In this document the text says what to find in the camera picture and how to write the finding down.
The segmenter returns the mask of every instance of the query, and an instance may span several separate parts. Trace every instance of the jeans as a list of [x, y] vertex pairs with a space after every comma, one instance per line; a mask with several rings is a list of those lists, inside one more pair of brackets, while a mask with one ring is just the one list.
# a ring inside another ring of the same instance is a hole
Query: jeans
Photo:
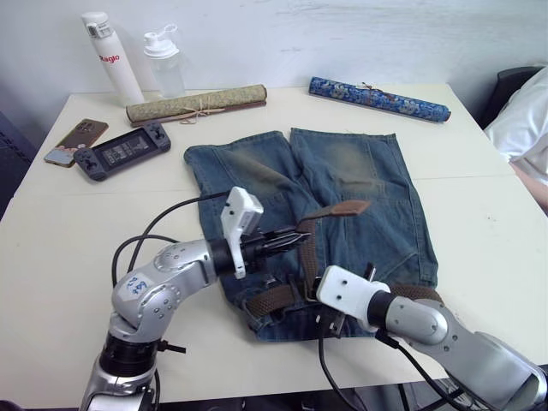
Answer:
[[[340, 265], [361, 275], [368, 262], [384, 283], [435, 287], [438, 262], [426, 220], [396, 141], [391, 135], [333, 134], [293, 128], [290, 143], [278, 131], [223, 146], [194, 146], [184, 154], [203, 195], [243, 187], [265, 212], [264, 231], [296, 225], [308, 213], [344, 200], [370, 200], [358, 217], [325, 218], [316, 223], [319, 275]], [[224, 198], [200, 202], [207, 239], [223, 236]], [[262, 272], [242, 280], [222, 277], [227, 300], [239, 307], [258, 339], [298, 341], [318, 335], [319, 303], [294, 306], [255, 318], [246, 303], [270, 287], [290, 284], [294, 294], [304, 280], [297, 252], [271, 257]], [[343, 337], [369, 335], [347, 319]]]

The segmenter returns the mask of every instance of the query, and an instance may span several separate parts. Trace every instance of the table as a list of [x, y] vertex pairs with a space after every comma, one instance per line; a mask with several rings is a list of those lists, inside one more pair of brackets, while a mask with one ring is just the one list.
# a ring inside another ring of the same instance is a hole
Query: table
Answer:
[[[470, 330], [548, 362], [544, 213], [448, 86], [383, 89], [446, 104], [453, 114], [433, 124], [308, 96], [306, 89], [269, 89], [266, 107], [164, 124], [170, 152], [105, 182], [42, 160], [83, 117], [110, 124], [98, 143], [130, 130], [113, 96], [70, 96], [0, 222], [0, 398], [26, 408], [78, 406], [108, 328], [114, 250], [164, 208], [198, 194], [184, 150], [272, 129], [287, 136], [291, 127], [396, 133], [448, 307]], [[155, 232], [200, 238], [197, 207], [175, 211]], [[161, 246], [146, 243], [140, 262]], [[124, 254], [121, 266], [127, 263]], [[218, 284], [187, 299], [165, 337], [188, 353], [158, 356], [163, 402], [329, 388], [316, 342], [257, 342]], [[416, 357], [434, 378], [445, 376], [433, 360]], [[326, 360], [343, 387], [421, 379], [398, 352], [369, 338], [328, 340]]]

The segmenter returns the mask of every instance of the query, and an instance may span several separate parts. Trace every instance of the phone case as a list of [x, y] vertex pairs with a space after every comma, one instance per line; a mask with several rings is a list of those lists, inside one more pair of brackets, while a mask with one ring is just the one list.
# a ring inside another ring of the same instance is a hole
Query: phone case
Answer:
[[71, 167], [74, 164], [74, 152], [79, 148], [90, 147], [108, 127], [106, 122], [83, 119], [44, 157], [45, 162]]

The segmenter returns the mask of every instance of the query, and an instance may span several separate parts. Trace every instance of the white thermos bottle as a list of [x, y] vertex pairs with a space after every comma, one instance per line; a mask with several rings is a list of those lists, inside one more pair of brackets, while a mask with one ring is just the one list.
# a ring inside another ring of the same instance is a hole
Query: white thermos bottle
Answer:
[[145, 34], [145, 55], [149, 58], [160, 93], [165, 98], [185, 94], [181, 52], [173, 42], [176, 30], [175, 24], [169, 24], [159, 33]]
[[92, 11], [84, 13], [82, 20], [122, 105], [145, 103], [122, 43], [110, 26], [109, 16], [102, 11]]

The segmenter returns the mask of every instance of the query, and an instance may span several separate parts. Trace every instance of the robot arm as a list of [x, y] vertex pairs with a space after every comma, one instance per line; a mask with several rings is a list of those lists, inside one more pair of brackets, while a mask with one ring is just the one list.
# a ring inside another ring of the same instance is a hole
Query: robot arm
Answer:
[[524, 410], [544, 401], [543, 371], [505, 343], [465, 329], [437, 301], [395, 296], [337, 266], [328, 267], [318, 300], [357, 318], [371, 332], [388, 331], [431, 356], [456, 383], [493, 410]]
[[262, 213], [254, 196], [233, 188], [221, 214], [224, 238], [167, 246], [152, 262], [117, 283], [106, 343], [94, 363], [80, 410], [146, 409], [143, 404], [152, 401], [149, 385], [156, 353], [179, 305], [218, 276], [244, 277], [247, 268], [307, 238], [308, 234], [291, 228], [258, 232]]

